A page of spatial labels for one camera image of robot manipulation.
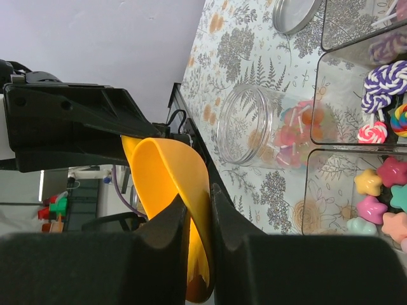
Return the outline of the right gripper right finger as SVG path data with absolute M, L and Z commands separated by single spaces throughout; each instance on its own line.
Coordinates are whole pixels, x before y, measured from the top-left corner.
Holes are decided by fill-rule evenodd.
M 377 237 L 266 234 L 210 188 L 216 304 L 405 304 L 406 275 Z

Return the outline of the silver round jar lid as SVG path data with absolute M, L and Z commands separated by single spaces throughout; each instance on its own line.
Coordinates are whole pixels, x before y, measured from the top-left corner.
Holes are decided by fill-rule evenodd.
M 272 13 L 274 29 L 286 35 L 299 32 L 311 21 L 321 3 L 321 0 L 274 1 Z

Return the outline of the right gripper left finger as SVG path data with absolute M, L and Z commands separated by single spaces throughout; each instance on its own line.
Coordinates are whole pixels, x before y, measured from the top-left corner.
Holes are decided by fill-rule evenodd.
M 179 198 L 134 232 L 1 238 L 2 304 L 184 304 L 188 213 Z

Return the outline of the clear compartment candy box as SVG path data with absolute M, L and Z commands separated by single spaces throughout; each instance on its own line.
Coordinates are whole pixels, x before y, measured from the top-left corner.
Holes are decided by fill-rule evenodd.
M 303 234 L 345 234 L 363 195 L 354 177 L 375 169 L 388 156 L 406 159 L 406 140 L 392 133 L 384 144 L 358 141 L 369 123 L 362 110 L 364 80 L 374 68 L 406 58 L 406 22 L 382 27 L 383 1 L 327 1 L 317 66 L 315 107 L 324 112 L 311 131 L 316 148 L 308 156 L 302 206 Z

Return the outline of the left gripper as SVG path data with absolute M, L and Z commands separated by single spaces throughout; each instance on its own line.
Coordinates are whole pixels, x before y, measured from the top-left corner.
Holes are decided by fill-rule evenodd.
M 127 90 L 7 74 L 6 129 L 20 172 L 125 165 L 120 135 L 161 137 Z

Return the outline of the clear plastic jar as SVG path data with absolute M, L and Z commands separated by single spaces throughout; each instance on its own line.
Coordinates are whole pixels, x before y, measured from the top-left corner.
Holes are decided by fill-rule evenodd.
M 236 86 L 219 113 L 216 144 L 237 166 L 300 169 L 328 135 L 331 111 L 316 100 L 260 85 Z

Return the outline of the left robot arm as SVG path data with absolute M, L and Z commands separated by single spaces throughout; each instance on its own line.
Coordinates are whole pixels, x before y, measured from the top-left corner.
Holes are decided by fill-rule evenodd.
M 107 85 L 64 83 L 53 74 L 1 61 L 6 131 L 20 172 L 88 165 L 126 165 L 121 137 L 160 138 L 129 92 Z

